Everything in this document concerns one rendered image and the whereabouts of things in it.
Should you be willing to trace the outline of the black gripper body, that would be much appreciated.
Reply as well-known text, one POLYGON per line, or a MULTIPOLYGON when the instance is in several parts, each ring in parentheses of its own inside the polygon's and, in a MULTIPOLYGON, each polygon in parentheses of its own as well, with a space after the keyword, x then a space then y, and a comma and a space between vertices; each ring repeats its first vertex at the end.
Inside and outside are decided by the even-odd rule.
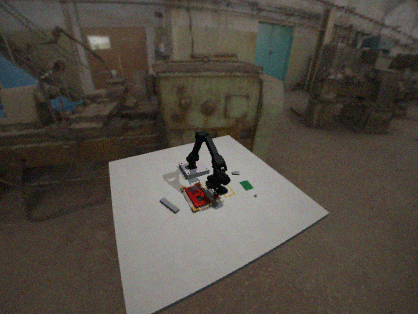
POLYGON ((216 179, 216 178, 214 178, 213 177, 213 174, 212 175, 209 175, 209 176, 207 176, 207 180, 209 180, 209 179, 212 179, 213 178, 213 180, 214 181, 217 181, 217 193, 221 196, 221 195, 224 195, 224 194, 227 194, 228 193, 228 190, 226 189, 226 187, 223 187, 223 186, 221 186, 221 182, 218 180, 218 179, 216 179))

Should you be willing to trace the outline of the grey rectangular bar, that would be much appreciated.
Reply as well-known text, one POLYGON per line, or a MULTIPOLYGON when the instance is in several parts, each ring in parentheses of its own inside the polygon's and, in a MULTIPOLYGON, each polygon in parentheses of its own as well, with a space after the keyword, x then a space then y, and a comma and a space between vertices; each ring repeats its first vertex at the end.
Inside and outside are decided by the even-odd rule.
POLYGON ((173 212, 177 213, 179 211, 179 208, 176 207, 174 204, 172 204, 168 199, 163 197, 160 199, 160 202, 162 202, 164 205, 166 205, 169 209, 171 209, 173 212))

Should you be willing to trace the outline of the green flat plate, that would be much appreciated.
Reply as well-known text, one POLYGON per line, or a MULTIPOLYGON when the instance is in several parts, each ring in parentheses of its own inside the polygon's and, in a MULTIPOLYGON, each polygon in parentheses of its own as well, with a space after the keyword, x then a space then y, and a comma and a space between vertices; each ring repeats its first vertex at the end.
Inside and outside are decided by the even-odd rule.
POLYGON ((253 186, 248 182, 248 181, 243 181, 240 182, 240 184, 244 187, 244 189, 247 190, 251 190, 254 189, 253 186))

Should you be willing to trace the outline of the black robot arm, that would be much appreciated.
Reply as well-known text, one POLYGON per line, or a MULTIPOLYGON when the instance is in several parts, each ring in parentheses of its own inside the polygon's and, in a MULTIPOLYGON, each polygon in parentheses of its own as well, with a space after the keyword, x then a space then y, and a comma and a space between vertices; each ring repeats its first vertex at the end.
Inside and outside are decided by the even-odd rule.
MULTIPOLYGON (((212 140, 212 136, 209 135, 209 133, 207 133, 206 131, 200 131, 195 133, 195 139, 196 142, 194 144, 193 150, 191 153, 189 153, 188 157, 186 158, 186 161, 189 163, 187 167, 190 170, 197 168, 196 161, 199 160, 198 153, 202 143, 205 142, 212 157, 211 162, 213 168, 213 177, 218 179, 224 186, 228 185, 231 180, 229 176, 225 173, 225 171, 227 171, 227 166, 223 157, 219 155, 215 147, 215 144, 212 140), (221 169, 222 167, 224 168, 221 169)), ((207 180, 205 183, 208 189, 213 189, 217 187, 217 181, 214 181, 213 178, 207 180)))

